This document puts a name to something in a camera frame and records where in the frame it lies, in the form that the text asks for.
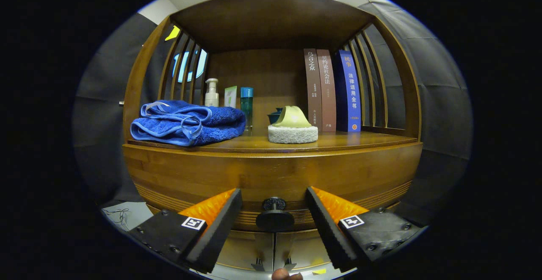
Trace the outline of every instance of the fingertip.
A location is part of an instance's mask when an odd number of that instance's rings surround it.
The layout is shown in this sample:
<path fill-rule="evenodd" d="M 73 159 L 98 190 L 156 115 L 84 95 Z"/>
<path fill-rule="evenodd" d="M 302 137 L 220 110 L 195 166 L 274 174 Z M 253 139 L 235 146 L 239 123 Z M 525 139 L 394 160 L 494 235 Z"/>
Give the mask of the fingertip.
<path fill-rule="evenodd" d="M 271 280 L 285 280 L 290 274 L 285 268 L 275 270 L 271 275 Z"/>

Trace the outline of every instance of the wooden shelf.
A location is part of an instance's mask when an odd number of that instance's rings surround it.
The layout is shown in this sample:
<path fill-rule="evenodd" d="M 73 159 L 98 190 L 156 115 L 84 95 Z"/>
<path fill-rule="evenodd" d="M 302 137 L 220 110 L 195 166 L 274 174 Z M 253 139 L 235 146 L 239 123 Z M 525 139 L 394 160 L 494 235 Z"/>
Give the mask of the wooden shelf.
<path fill-rule="evenodd" d="M 313 143 L 281 144 L 271 143 L 267 139 L 267 129 L 255 129 L 245 132 L 242 136 L 219 143 L 201 147 L 179 147 L 172 144 L 155 141 L 128 141 L 129 144 L 163 149 L 177 149 L 195 152 L 230 152 L 230 153 L 292 153 L 292 152 L 324 152 L 340 150 L 367 149 L 370 147 L 385 147 L 405 143 L 414 143 L 415 138 L 388 135 L 382 133 L 319 133 L 318 140 Z"/>
<path fill-rule="evenodd" d="M 204 50 L 337 50 L 372 15 L 337 0 L 208 0 L 171 15 Z"/>
<path fill-rule="evenodd" d="M 365 139 L 361 137 L 364 134 L 372 133 L 358 134 L 359 144 L 361 139 Z M 237 137 L 236 140 L 240 144 L 244 139 L 255 137 L 260 141 L 254 142 L 265 141 L 263 136 L 254 135 Z M 344 139 L 341 135 L 330 137 L 336 142 Z M 286 210 L 296 221 L 293 230 L 306 230 L 314 228 L 304 201 L 308 186 L 323 189 L 367 209 L 390 205 L 408 190 L 416 174 L 422 144 L 416 141 L 322 152 L 216 153 L 128 143 L 122 146 L 122 151 L 139 194 L 157 209 L 181 211 L 218 193 L 241 188 L 243 206 L 234 224 L 235 229 L 260 230 L 255 222 L 262 212 L 263 199 L 280 197 L 286 201 Z"/>

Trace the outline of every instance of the folded towel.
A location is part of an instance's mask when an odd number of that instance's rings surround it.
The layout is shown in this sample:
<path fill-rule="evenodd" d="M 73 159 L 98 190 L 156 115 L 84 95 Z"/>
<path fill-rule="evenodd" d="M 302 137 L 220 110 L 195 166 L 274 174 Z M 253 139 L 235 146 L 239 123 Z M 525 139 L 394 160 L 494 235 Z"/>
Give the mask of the folded towel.
<path fill-rule="evenodd" d="M 159 100 L 141 107 L 142 118 L 130 125 L 136 140 L 191 147 L 242 135 L 246 118 L 236 108 L 199 106 L 178 100 Z"/>

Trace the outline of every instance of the book spine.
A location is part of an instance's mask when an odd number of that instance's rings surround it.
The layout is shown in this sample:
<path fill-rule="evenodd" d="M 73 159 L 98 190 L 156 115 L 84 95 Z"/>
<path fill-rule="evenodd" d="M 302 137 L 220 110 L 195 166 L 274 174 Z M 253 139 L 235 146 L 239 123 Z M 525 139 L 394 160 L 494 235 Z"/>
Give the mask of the book spine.
<path fill-rule="evenodd" d="M 346 50 L 339 50 L 340 64 L 343 66 L 344 89 L 341 101 L 341 107 L 345 108 L 346 118 L 341 118 L 346 122 L 346 132 L 360 132 L 362 125 L 361 102 L 359 99 L 358 76 L 354 69 L 352 54 Z"/>
<path fill-rule="evenodd" d="M 320 89 L 320 69 L 316 49 L 304 49 L 305 71 L 307 72 L 308 114 L 307 119 L 322 131 L 322 97 Z"/>
<path fill-rule="evenodd" d="M 329 50 L 316 50 L 320 69 L 320 87 L 322 96 L 322 131 L 337 130 L 337 109 L 335 105 L 335 81 Z"/>

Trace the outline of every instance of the teal bottle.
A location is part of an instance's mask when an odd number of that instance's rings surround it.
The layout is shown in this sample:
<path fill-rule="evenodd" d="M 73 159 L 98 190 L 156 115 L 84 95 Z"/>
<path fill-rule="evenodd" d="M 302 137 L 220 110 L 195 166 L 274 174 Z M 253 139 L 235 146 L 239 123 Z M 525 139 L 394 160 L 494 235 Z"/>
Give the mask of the teal bottle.
<path fill-rule="evenodd" d="M 252 87 L 241 87 L 241 110 L 246 116 L 245 131 L 252 130 L 252 96 L 254 89 Z"/>

